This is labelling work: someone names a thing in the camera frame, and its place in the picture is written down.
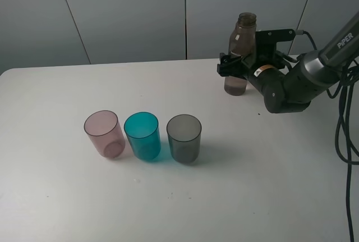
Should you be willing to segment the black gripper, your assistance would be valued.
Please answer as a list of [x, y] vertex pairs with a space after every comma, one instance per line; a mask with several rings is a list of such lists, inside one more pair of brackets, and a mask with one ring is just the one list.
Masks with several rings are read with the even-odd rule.
[[220, 64], [217, 64], [217, 73], [221, 77], [244, 78], [244, 76], [259, 76], [266, 70], [281, 70], [283, 61], [275, 54], [251, 53], [246, 57], [232, 56], [220, 53]]

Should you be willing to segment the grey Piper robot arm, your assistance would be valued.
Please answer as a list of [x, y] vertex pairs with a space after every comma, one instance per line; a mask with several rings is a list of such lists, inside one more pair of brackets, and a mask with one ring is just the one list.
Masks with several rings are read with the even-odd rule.
[[296, 59], [277, 50], [277, 43], [293, 40], [299, 31], [258, 31], [255, 49], [246, 56], [221, 54], [217, 72], [222, 77], [243, 77], [264, 97], [270, 113], [304, 111], [311, 101], [332, 85], [358, 81], [358, 15], [321, 50]]

